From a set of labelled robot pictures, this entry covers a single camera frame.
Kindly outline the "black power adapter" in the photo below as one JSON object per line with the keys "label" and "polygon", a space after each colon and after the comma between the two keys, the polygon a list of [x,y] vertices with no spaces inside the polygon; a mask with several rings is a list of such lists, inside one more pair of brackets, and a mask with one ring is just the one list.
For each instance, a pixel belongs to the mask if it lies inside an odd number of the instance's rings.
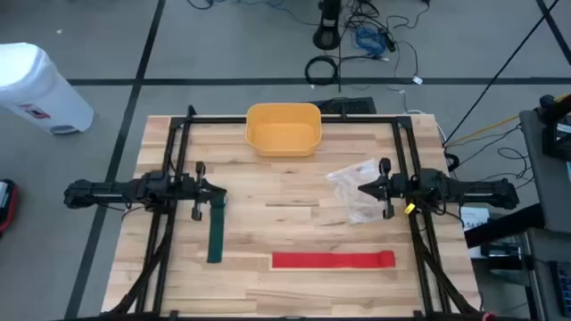
{"label": "black power adapter", "polygon": [[385,47],[391,52],[395,52],[397,49],[397,45],[394,41],[392,33],[386,28],[380,28],[378,30],[379,35],[384,41]]}

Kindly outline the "red elastic bandage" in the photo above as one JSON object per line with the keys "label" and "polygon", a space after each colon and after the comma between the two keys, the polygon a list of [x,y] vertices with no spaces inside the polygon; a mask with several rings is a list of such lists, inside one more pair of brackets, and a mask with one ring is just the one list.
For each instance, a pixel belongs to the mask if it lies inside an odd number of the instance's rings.
{"label": "red elastic bandage", "polygon": [[292,269],[378,269],[395,268],[396,259],[392,251],[379,252],[274,252],[271,257],[273,268]]}

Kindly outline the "yellow plastic bin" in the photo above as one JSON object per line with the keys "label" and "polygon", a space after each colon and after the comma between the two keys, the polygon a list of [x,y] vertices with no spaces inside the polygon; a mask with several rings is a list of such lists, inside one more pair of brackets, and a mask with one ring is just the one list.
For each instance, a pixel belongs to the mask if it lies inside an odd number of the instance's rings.
{"label": "yellow plastic bin", "polygon": [[313,103],[257,103],[246,114],[244,136],[259,156],[310,156],[322,137],[321,111]]}

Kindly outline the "green elastic bandage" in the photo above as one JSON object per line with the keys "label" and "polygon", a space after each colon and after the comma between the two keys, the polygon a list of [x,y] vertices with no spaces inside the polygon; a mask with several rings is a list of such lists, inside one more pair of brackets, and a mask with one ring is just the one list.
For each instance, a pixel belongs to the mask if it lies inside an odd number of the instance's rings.
{"label": "green elastic bandage", "polygon": [[207,262],[218,264],[223,257],[226,195],[215,196],[210,200],[210,203],[211,218]]}

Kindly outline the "black slanted beam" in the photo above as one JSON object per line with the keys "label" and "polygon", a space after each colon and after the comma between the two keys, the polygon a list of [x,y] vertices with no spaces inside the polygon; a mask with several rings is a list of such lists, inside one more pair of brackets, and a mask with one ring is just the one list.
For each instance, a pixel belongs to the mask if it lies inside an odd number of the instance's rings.
{"label": "black slanted beam", "polygon": [[529,228],[543,228],[544,225],[542,206],[540,203],[536,203],[481,226],[471,228],[464,235],[467,247],[471,249],[484,243],[522,234]]}

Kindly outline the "clear plastic bag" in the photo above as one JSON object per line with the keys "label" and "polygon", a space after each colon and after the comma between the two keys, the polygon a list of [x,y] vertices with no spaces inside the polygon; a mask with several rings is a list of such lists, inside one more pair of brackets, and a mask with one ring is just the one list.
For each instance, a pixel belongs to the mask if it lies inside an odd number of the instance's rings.
{"label": "clear plastic bag", "polygon": [[327,180],[334,186],[335,197],[343,204],[351,224],[394,217],[394,207],[390,202],[378,201],[358,189],[380,178],[378,164],[379,161],[375,159],[365,160],[327,175]]}

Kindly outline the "red and black device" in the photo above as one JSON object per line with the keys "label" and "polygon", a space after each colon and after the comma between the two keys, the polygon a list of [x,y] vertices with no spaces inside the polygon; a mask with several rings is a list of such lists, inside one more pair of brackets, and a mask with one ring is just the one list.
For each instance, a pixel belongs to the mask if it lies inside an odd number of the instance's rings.
{"label": "red and black device", "polygon": [[0,238],[12,223],[19,200],[19,187],[10,179],[0,180]]}

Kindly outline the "white printed box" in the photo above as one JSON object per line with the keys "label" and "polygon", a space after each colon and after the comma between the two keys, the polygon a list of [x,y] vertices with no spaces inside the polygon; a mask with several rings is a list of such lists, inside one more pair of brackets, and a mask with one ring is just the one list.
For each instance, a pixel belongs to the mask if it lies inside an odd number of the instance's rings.
{"label": "white printed box", "polygon": [[[468,230],[486,224],[490,217],[490,211],[487,208],[475,208],[475,207],[461,207],[459,214],[463,220],[463,231]],[[469,255],[471,259],[482,259],[484,255],[482,254],[481,247],[477,246],[470,248]]]}

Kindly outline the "black stand base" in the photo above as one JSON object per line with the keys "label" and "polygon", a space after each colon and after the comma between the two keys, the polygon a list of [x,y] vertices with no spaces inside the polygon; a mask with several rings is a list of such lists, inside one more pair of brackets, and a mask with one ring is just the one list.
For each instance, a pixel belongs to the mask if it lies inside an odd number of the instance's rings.
{"label": "black stand base", "polygon": [[342,9],[341,0],[320,0],[319,9],[321,16],[312,42],[318,49],[334,50],[341,43],[338,29]]}

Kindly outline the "thin black slanted pole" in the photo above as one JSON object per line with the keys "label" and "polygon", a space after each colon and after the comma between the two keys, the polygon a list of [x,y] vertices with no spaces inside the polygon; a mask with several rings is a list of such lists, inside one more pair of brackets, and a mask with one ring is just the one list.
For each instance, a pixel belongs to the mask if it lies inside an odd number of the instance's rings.
{"label": "thin black slanted pole", "polygon": [[554,0],[553,3],[548,7],[547,12],[542,13],[542,17],[533,25],[533,27],[531,28],[531,30],[525,35],[525,37],[523,38],[523,40],[518,44],[518,46],[516,47],[516,49],[512,52],[512,54],[509,56],[509,58],[503,63],[503,65],[500,67],[500,69],[496,72],[496,74],[490,79],[490,81],[487,83],[486,87],[484,88],[484,90],[481,92],[481,94],[477,97],[477,99],[475,100],[475,102],[470,106],[470,108],[468,109],[468,111],[464,114],[464,116],[462,117],[462,119],[459,121],[459,123],[456,125],[456,127],[452,130],[452,132],[450,133],[450,135],[448,136],[448,138],[443,142],[443,147],[446,148],[448,143],[451,142],[451,139],[454,137],[454,135],[458,132],[459,128],[464,124],[464,122],[468,119],[469,115],[473,112],[473,110],[476,108],[476,106],[481,102],[481,100],[484,98],[485,94],[488,92],[488,90],[490,89],[490,87],[492,85],[494,85],[494,83],[496,82],[496,80],[500,77],[500,75],[503,73],[503,71],[505,69],[507,69],[507,67],[509,66],[509,64],[513,61],[513,59],[515,58],[515,56],[520,52],[520,50],[523,48],[523,46],[526,44],[526,42],[529,40],[529,38],[532,36],[532,34],[539,28],[539,26],[547,20],[548,15],[551,13],[551,11],[555,8],[555,6],[560,2],[561,0]]}

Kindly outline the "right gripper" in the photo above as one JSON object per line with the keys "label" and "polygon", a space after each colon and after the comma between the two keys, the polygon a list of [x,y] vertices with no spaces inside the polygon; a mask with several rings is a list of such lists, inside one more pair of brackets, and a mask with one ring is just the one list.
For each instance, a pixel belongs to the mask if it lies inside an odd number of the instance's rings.
{"label": "right gripper", "polygon": [[368,194],[376,200],[383,199],[383,190],[385,197],[385,208],[383,209],[383,219],[390,219],[394,216],[394,206],[392,198],[398,197],[405,199],[409,192],[409,178],[402,173],[392,174],[390,172],[392,165],[389,159],[382,158],[379,162],[380,175],[376,180],[358,186],[358,190]]}

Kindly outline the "white trash can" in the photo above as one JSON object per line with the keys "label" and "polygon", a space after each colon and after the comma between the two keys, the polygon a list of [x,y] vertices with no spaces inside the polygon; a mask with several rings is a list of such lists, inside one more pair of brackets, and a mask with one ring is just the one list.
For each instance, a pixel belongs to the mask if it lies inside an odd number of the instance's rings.
{"label": "white trash can", "polygon": [[52,135],[85,132],[95,111],[31,43],[0,44],[0,106]]}

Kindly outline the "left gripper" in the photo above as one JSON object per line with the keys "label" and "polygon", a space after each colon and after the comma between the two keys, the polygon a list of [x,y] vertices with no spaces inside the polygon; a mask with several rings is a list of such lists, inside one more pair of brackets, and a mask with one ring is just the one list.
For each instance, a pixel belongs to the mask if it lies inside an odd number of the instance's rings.
{"label": "left gripper", "polygon": [[198,161],[195,165],[195,176],[191,177],[188,173],[182,174],[178,186],[178,198],[185,201],[193,201],[194,205],[191,212],[191,219],[194,221],[201,221],[203,213],[201,211],[201,204],[204,203],[203,194],[205,190],[208,192],[206,195],[207,200],[225,200],[225,188],[213,185],[209,182],[203,183],[206,166],[202,161]]}

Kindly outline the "black keyboard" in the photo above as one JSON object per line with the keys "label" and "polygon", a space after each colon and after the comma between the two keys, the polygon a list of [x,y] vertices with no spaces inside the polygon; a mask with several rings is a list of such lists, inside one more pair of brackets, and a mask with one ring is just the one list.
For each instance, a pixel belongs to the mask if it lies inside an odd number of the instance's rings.
{"label": "black keyboard", "polygon": [[336,97],[325,101],[314,101],[322,114],[377,114],[372,97]]}

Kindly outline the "grey equipment cabinet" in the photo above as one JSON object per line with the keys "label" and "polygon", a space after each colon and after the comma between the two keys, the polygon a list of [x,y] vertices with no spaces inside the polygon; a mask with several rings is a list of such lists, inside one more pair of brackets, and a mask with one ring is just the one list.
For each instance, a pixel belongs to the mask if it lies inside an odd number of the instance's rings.
{"label": "grey equipment cabinet", "polygon": [[473,259],[481,308],[499,316],[571,321],[571,235],[530,229],[518,254]]}

